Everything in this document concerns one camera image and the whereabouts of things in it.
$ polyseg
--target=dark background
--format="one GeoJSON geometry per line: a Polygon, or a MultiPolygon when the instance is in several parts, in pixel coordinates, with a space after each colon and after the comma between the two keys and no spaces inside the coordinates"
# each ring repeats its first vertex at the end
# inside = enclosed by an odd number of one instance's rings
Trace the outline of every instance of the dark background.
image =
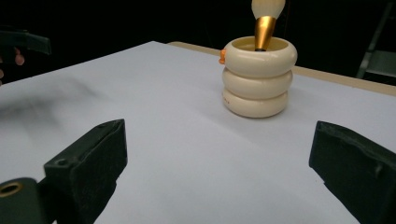
{"type": "MultiPolygon", "coordinates": [[[[356,76],[385,0],[287,0],[274,36],[289,40],[297,65],[356,76]]],[[[395,10],[376,45],[396,51],[395,10]]],[[[222,49],[229,41],[254,35],[250,0],[50,1],[2,0],[0,24],[50,39],[52,55],[22,49],[23,66],[4,66],[3,83],[83,63],[149,41],[182,41],[222,49]]],[[[394,77],[364,79],[394,85],[394,77]]]]}

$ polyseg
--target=white table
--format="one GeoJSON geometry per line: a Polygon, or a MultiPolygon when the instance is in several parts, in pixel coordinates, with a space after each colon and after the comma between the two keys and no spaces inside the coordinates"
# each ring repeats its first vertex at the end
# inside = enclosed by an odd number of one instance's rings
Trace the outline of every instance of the white table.
{"type": "Polygon", "coordinates": [[[0,88],[0,182],[125,119],[129,163],[98,224],[358,223],[308,158],[318,120],[396,151],[396,97],[294,74],[280,114],[222,103],[219,57],[148,42],[0,88]]]}

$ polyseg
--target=orange object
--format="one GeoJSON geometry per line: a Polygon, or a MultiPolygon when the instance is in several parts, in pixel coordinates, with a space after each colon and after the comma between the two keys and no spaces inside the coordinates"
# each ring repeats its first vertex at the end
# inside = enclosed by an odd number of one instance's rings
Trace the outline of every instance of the orange object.
{"type": "Polygon", "coordinates": [[[225,49],[222,49],[222,50],[220,51],[219,63],[225,64],[225,49]]]}

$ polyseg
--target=black object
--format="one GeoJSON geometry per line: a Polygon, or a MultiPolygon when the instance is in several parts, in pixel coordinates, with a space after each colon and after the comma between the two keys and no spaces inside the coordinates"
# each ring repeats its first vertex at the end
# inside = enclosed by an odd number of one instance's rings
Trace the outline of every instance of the black object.
{"type": "Polygon", "coordinates": [[[47,37],[33,35],[12,26],[0,26],[0,56],[3,63],[15,63],[16,47],[51,54],[50,40],[47,37]]]}
{"type": "Polygon", "coordinates": [[[0,223],[92,224],[127,164],[123,119],[100,124],[44,165],[46,177],[0,184],[0,223]]]}
{"type": "Polygon", "coordinates": [[[360,223],[396,223],[395,153],[348,128],[318,121],[309,166],[360,223]]]}

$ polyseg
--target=hand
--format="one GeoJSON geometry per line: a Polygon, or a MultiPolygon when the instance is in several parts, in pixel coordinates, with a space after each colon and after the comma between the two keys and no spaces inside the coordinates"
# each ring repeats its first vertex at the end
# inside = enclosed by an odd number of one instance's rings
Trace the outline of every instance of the hand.
{"type": "MultiPolygon", "coordinates": [[[[21,54],[21,51],[17,48],[15,48],[15,64],[17,65],[23,65],[24,64],[24,57],[21,54]]],[[[0,78],[2,78],[4,76],[4,72],[3,70],[0,69],[0,78]]]]}

